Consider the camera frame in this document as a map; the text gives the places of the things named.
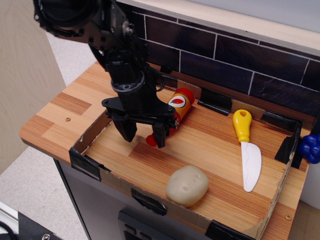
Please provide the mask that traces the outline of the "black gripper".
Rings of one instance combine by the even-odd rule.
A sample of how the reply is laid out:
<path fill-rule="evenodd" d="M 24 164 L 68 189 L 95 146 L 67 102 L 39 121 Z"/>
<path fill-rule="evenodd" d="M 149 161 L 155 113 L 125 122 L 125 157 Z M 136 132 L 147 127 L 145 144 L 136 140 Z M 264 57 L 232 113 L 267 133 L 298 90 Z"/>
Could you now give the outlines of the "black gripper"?
<path fill-rule="evenodd" d="M 163 148 L 178 120 L 176 110 L 158 98 L 156 84 L 140 74 L 136 82 L 119 83 L 112 79 L 111 86 L 117 96 L 103 100 L 102 106 L 121 136 L 130 143 L 137 132 L 136 123 L 153 125 L 154 140 L 158 148 Z"/>

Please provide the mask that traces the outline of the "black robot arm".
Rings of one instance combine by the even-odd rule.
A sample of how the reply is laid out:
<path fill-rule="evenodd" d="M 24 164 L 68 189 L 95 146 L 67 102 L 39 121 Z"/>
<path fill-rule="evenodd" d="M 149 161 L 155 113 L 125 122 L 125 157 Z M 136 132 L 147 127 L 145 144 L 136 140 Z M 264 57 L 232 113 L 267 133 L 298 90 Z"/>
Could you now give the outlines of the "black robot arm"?
<path fill-rule="evenodd" d="M 162 75 L 148 62 L 147 45 L 114 0 L 35 0 L 34 19 L 57 38 L 85 43 L 111 77 L 117 96 L 102 101 L 122 137 L 131 142 L 137 124 L 151 125 L 159 148 L 175 129 L 175 109 L 161 101 Z"/>

